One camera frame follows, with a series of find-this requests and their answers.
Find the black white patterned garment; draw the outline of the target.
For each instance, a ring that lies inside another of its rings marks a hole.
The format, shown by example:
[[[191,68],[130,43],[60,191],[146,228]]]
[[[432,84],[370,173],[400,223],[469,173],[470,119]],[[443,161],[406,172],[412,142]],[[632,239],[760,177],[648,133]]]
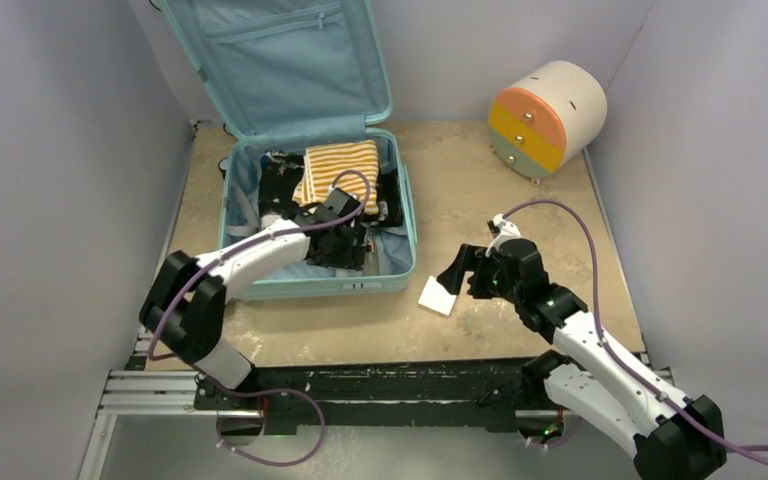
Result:
[[[260,158],[258,211],[262,223],[269,215],[285,216],[306,202],[299,203],[293,194],[304,173],[302,155],[281,150],[266,151]],[[379,227],[401,227],[404,223],[398,172],[380,174],[376,182],[378,214],[367,214],[365,220]]]

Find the orange white striped cloth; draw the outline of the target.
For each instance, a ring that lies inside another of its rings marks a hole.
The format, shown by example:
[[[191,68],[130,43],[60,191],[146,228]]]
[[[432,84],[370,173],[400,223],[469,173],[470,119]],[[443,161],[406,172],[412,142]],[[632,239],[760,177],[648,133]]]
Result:
[[[373,140],[311,146],[303,155],[303,176],[292,200],[300,206],[323,202],[333,186],[363,200],[366,184],[370,193],[364,213],[378,215],[377,180],[379,154]]]

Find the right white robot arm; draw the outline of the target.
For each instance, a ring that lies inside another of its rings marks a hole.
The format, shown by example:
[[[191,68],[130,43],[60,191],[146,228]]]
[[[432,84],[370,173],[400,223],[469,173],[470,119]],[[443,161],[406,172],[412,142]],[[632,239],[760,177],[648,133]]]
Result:
[[[524,399],[577,413],[630,456],[641,478],[705,479],[726,463],[725,448],[699,430],[723,434],[720,408],[705,395],[690,398],[623,346],[610,346],[586,303],[550,280],[532,241],[464,244],[436,280],[452,295],[467,284],[475,299],[510,302],[522,323],[563,356],[551,370],[524,376]]]

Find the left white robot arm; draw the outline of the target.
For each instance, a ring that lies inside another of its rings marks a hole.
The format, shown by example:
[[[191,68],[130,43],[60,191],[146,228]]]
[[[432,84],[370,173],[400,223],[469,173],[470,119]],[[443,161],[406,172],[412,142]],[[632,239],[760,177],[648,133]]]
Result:
[[[218,383],[232,408],[249,407],[258,395],[251,376],[256,368],[223,337],[228,300],[270,273],[344,245],[363,210],[361,199],[334,188],[313,210],[279,218],[228,247],[197,256],[169,254],[138,314],[151,343],[165,345]]]

